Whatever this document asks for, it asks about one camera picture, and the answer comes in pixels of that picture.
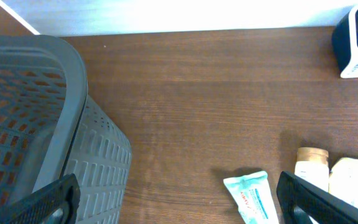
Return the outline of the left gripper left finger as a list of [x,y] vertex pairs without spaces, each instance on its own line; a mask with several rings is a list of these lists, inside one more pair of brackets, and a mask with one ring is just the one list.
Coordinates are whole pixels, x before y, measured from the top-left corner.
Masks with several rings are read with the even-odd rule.
[[68,174],[10,206],[0,209],[0,223],[76,222],[80,187],[75,174]]

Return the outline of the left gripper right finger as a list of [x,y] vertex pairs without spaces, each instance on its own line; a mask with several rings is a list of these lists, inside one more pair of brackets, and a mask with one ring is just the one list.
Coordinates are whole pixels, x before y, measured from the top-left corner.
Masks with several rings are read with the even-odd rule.
[[285,223],[358,223],[358,208],[291,172],[281,172],[276,193]]

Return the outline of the cream tube brown cap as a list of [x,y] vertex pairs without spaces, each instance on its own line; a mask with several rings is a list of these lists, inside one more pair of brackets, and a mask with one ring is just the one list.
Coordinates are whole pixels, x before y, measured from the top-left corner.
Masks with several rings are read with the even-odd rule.
[[295,175],[328,192],[329,152],[315,147],[300,147],[296,156]]

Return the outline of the yellow snack bag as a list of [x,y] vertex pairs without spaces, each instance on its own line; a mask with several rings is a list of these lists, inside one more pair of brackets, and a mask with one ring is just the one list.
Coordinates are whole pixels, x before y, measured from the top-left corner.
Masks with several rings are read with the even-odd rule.
[[358,208],[358,159],[343,157],[333,165],[329,193]]

